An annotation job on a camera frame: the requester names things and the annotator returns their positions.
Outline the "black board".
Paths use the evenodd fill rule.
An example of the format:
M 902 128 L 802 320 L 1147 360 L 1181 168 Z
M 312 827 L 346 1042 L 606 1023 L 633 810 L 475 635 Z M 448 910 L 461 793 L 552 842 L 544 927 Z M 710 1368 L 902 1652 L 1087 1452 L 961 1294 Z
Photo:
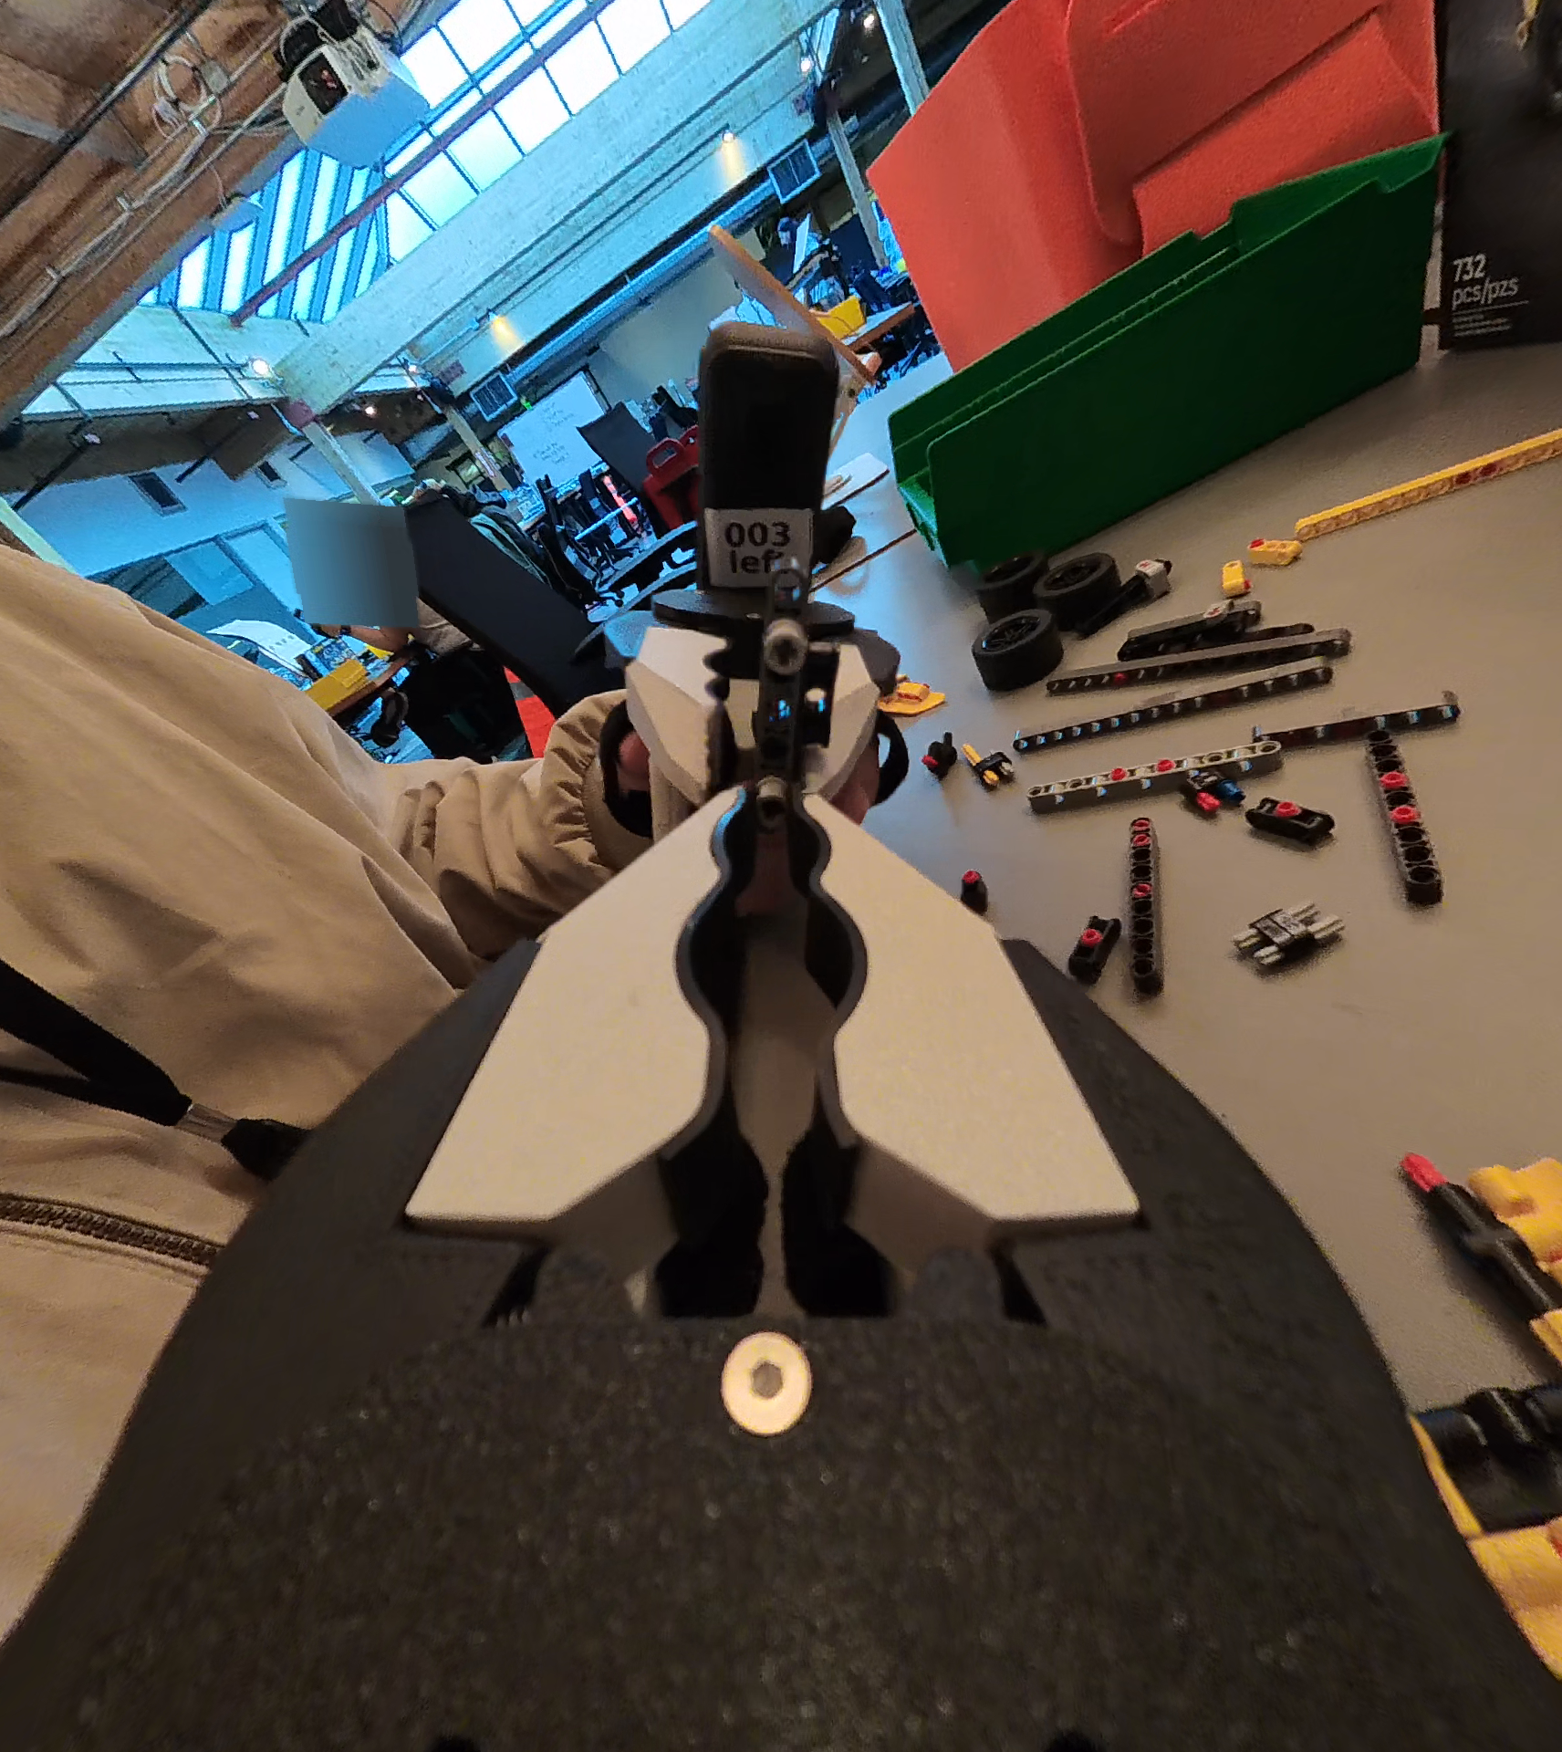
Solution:
M 420 601 L 459 627 L 546 710 L 621 689 L 586 612 L 490 541 L 450 499 L 403 510 Z

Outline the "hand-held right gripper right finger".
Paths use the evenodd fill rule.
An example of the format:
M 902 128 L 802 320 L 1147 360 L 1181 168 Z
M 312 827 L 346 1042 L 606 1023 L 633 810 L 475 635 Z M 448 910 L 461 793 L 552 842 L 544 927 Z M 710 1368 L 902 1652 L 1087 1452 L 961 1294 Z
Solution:
M 887 1313 L 938 1255 L 1123 1230 L 1140 1196 L 995 931 L 831 804 L 789 821 L 829 1008 L 787 1160 L 787 1288 Z

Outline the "black beam assembly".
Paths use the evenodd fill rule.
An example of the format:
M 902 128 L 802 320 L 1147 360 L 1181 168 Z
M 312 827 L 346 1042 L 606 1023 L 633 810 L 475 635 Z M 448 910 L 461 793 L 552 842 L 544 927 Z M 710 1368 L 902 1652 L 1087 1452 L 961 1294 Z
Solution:
M 1207 608 L 1149 623 L 1132 631 L 1119 646 L 1119 665 L 1183 655 L 1238 642 L 1272 642 L 1307 635 L 1307 622 L 1270 623 L 1262 620 L 1264 605 L 1256 599 L 1213 603 Z

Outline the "ceiling mounted device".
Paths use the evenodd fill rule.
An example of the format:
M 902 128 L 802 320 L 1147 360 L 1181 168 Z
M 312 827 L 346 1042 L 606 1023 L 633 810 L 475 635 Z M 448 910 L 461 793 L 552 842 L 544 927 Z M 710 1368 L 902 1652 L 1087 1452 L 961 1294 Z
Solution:
M 403 60 L 350 4 L 320 4 L 292 17 L 273 58 L 288 128 L 337 164 L 380 164 L 429 111 Z

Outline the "red chair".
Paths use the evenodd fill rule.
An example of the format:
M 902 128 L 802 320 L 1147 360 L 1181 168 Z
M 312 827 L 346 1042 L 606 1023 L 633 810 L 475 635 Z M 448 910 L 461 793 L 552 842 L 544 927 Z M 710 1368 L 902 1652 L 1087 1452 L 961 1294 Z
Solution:
M 701 518 L 699 426 L 665 437 L 648 448 L 640 492 L 661 533 L 682 529 Z

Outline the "yellow table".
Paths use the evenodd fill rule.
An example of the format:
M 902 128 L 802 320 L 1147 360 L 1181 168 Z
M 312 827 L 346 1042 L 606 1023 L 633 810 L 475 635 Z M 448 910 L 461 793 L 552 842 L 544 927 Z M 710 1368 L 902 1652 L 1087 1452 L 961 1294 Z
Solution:
M 895 307 L 868 313 L 857 296 L 848 296 L 833 307 L 814 309 L 812 316 L 840 345 L 863 356 L 876 352 L 883 339 L 898 333 L 914 318 L 923 316 L 923 309 L 917 301 L 910 299 Z

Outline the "person's beige jacket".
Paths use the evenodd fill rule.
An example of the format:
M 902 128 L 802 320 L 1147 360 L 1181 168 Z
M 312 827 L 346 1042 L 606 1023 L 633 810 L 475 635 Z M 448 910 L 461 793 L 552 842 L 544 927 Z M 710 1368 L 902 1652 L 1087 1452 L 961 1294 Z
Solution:
M 0 963 L 201 1108 L 312 1128 L 491 961 L 307 693 L 0 544 Z M 0 1641 L 265 1194 L 218 1140 L 0 1083 Z

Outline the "skylight window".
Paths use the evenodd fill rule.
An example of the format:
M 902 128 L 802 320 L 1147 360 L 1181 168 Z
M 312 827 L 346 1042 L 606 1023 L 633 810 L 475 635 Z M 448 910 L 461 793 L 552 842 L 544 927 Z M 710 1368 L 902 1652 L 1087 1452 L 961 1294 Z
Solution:
M 546 143 L 703 2 L 461 2 L 399 47 L 429 102 L 375 164 L 305 147 L 139 298 L 324 324 Z

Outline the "black beam with red pins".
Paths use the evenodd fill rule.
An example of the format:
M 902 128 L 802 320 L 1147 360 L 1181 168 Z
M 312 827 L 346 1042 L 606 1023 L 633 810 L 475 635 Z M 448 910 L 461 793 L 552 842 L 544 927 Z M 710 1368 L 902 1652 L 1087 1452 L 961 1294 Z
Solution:
M 1162 891 L 1157 827 L 1151 818 L 1128 821 L 1126 957 L 1136 996 L 1153 998 L 1164 987 Z
M 1443 900 L 1443 874 L 1426 831 L 1417 793 L 1405 774 L 1396 738 L 1373 729 L 1364 738 L 1371 795 L 1379 804 L 1386 844 L 1407 904 L 1432 908 Z

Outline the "black frame grey pins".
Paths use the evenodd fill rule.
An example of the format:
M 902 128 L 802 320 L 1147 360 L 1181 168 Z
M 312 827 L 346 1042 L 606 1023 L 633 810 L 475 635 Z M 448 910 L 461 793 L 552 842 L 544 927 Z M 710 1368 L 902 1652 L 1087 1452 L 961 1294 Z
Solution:
M 806 770 L 814 708 L 808 703 L 812 640 L 804 625 L 810 576 L 785 558 L 768 580 L 768 599 L 757 648 L 757 697 L 751 710 L 755 829 L 782 833 Z

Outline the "grey desk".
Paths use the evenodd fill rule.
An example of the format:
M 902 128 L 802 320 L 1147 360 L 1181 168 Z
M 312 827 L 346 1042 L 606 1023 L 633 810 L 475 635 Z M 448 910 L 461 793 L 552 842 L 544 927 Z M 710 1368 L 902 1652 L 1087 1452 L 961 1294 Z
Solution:
M 1174 561 L 1174 597 L 1138 625 L 1206 605 L 1247 537 L 1558 426 L 1562 343 L 1430 354 L 1091 546 Z M 942 887 L 979 868 L 1002 934 L 1062 961 L 1089 912 L 1117 908 L 1130 806 L 1034 818 L 1028 785 L 1454 691 L 1456 725 L 1402 740 L 1437 906 L 1403 899 L 1362 752 L 1296 752 L 1262 787 L 1334 814 L 1332 840 L 1302 850 L 1166 810 L 1166 991 L 1132 998 L 1111 968 L 1094 1000 L 1296 1206 L 1407 1403 L 1539 1379 L 1549 1366 L 1430 1234 L 1398 1162 L 1562 1162 L 1562 460 L 1321 537 L 1255 588 L 1270 623 L 1353 631 L 1326 688 L 1027 757 L 996 797 L 914 772 L 874 831 Z M 1256 915 L 1304 902 L 1345 919 L 1337 944 L 1279 972 L 1234 951 Z

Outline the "red plastic bin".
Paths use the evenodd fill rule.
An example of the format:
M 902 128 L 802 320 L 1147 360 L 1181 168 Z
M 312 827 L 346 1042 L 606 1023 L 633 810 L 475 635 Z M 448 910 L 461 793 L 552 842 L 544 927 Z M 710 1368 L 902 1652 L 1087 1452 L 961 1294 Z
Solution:
M 1238 201 L 1437 120 L 1430 2 L 1017 2 L 870 183 L 964 369 Z

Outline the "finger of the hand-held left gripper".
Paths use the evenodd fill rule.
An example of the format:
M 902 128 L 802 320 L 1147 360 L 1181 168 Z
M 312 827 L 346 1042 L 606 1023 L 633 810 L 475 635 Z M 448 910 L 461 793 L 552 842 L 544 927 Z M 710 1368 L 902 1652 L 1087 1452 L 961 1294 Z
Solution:
M 810 642 L 795 712 L 795 814 L 836 801 L 876 736 L 880 688 L 857 642 Z
M 654 627 L 627 667 L 625 706 L 648 753 L 657 829 L 680 827 L 740 778 L 725 659 L 721 637 Z

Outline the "long dark grey beam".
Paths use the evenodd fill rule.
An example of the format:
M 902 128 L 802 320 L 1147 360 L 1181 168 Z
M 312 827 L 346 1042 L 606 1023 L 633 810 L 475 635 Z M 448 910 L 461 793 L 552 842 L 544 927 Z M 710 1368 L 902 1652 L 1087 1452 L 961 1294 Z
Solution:
M 1151 655 L 1143 661 L 1115 661 L 1108 667 L 1074 669 L 1045 682 L 1049 697 L 1142 688 L 1155 682 L 1179 682 L 1215 672 L 1275 669 L 1298 661 L 1343 659 L 1351 655 L 1354 635 L 1345 627 L 1304 629 L 1285 639 L 1243 640 L 1200 650 Z
M 1053 729 L 1015 733 L 1012 736 L 1012 753 L 1045 753 L 1076 742 L 1145 731 L 1198 714 L 1258 704 L 1275 695 L 1319 689 L 1330 684 L 1334 669 L 1336 657 L 1322 655 L 1277 669 L 1223 676 L 1219 686 L 1174 691 L 1130 708 L 1102 712 Z

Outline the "long yellow beam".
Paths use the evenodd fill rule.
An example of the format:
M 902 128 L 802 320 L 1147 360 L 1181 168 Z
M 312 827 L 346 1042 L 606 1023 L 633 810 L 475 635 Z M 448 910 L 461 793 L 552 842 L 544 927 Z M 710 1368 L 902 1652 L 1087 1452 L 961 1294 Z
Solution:
M 1488 484 L 1560 458 L 1562 426 L 1307 514 L 1296 522 L 1292 539 L 1307 544 L 1319 537 L 1336 535 L 1388 514 L 1400 514 L 1449 493 Z

